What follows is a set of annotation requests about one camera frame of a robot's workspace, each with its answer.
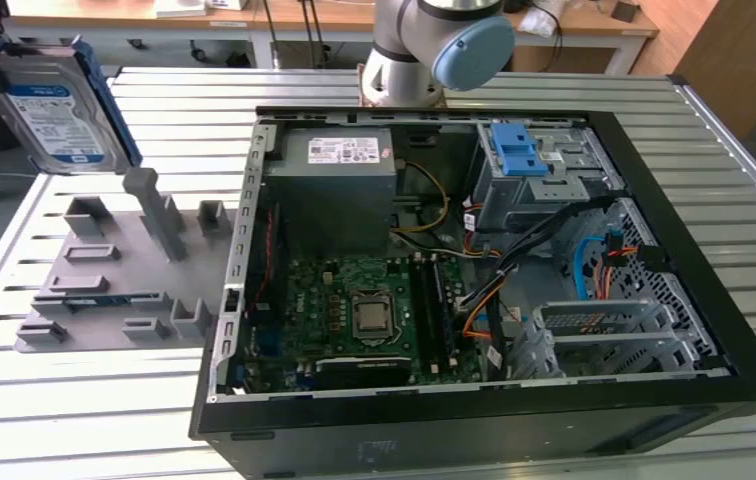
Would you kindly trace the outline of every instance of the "ram slot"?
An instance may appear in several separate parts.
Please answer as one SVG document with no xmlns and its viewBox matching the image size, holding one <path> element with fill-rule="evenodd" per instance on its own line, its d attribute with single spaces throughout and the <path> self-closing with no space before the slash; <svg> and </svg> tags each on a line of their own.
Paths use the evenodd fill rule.
<svg viewBox="0 0 756 480">
<path fill-rule="evenodd" d="M 445 305 L 439 291 L 443 286 L 432 261 L 412 258 L 408 265 L 420 366 L 424 374 L 437 374 L 449 368 L 441 315 Z"/>
</svg>

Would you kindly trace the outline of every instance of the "hard drive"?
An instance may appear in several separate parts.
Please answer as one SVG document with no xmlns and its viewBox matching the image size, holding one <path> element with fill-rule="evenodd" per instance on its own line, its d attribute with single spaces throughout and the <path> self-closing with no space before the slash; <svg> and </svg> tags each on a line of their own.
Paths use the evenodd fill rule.
<svg viewBox="0 0 756 480">
<path fill-rule="evenodd" d="M 90 45 L 16 46 L 0 70 L 0 114 L 41 171 L 120 173 L 141 163 Z"/>
</svg>

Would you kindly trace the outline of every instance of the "green circuit board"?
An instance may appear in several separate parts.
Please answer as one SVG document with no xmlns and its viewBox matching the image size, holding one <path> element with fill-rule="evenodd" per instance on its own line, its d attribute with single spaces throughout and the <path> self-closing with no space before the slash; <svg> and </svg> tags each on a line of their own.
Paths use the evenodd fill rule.
<svg viewBox="0 0 756 480">
<path fill-rule="evenodd" d="M 423 373 L 417 322 L 412 305 L 408 258 L 340 258 L 294 260 L 288 271 L 286 323 L 280 332 L 280 358 L 309 363 L 318 358 L 401 356 L 413 361 L 412 384 L 480 380 L 476 351 L 456 352 L 459 365 L 447 372 Z M 463 295 L 461 268 L 455 258 L 440 262 L 448 299 Z M 361 298 L 388 298 L 393 311 L 393 335 L 363 340 L 356 332 L 356 304 Z M 292 365 L 266 366 L 276 391 L 298 390 Z"/>
</svg>

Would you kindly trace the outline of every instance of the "cpu socket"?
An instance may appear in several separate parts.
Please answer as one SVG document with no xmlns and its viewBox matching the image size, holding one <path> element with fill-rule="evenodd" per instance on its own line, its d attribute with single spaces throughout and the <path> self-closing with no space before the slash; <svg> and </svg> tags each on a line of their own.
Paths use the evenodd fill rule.
<svg viewBox="0 0 756 480">
<path fill-rule="evenodd" d="M 388 293 L 355 295 L 353 336 L 367 344 L 383 343 L 393 336 L 393 297 Z"/>
</svg>

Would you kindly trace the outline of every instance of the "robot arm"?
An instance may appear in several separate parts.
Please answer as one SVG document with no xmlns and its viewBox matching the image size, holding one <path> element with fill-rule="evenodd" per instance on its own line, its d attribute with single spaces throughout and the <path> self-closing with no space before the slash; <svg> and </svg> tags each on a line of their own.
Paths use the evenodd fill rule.
<svg viewBox="0 0 756 480">
<path fill-rule="evenodd" d="M 503 0 L 383 0 L 361 88 L 381 107 L 439 103 L 443 87 L 471 90 L 500 72 L 515 48 Z"/>
</svg>

